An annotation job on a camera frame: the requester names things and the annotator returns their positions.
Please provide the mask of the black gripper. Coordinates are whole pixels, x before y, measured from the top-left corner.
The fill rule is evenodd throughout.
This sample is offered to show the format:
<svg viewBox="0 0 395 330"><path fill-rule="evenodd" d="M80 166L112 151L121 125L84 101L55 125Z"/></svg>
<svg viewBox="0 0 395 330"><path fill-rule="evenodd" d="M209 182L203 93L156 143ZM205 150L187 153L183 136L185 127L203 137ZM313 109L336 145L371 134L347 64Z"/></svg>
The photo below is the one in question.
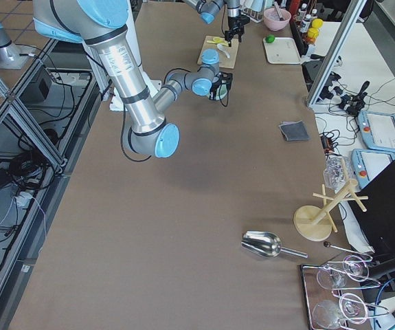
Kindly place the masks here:
<svg viewBox="0 0 395 330"><path fill-rule="evenodd" d="M222 84L227 85L227 89L229 93L229 90L231 89L232 86L232 80L233 80L233 74L220 71L215 77L215 81L212 83L208 98L210 100L217 101L218 100L217 89Z"/></svg>
<svg viewBox="0 0 395 330"><path fill-rule="evenodd" d="M233 35L238 35L238 41L242 42L242 36L245 33L245 26L249 23L249 17L240 14L236 17L228 17L228 30L224 31L224 39L228 47L232 46Z"/></svg>

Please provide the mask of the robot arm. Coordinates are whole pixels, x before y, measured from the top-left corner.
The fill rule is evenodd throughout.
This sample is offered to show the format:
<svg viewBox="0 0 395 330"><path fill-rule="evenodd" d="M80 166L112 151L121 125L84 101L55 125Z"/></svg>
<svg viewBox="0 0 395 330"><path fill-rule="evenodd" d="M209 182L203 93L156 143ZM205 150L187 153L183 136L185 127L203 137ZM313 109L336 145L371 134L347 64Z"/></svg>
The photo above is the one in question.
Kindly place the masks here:
<svg viewBox="0 0 395 330"><path fill-rule="evenodd" d="M194 8L200 18L211 24L216 15L221 10L227 10L228 28L223 30L223 36L228 46L232 45L232 40L237 36L238 42L242 42L245 33L245 26L250 22L250 18L243 14L240 2L237 0L185 0L184 3Z"/></svg>
<svg viewBox="0 0 395 330"><path fill-rule="evenodd" d="M121 147L148 157L170 157L179 129L165 110L185 91L216 98L229 90L232 75L219 69L219 55L206 49L196 72L173 73L152 95L153 85L141 66L129 1L34 1L34 25L43 36L94 49L111 77L131 121L122 125Z"/></svg>

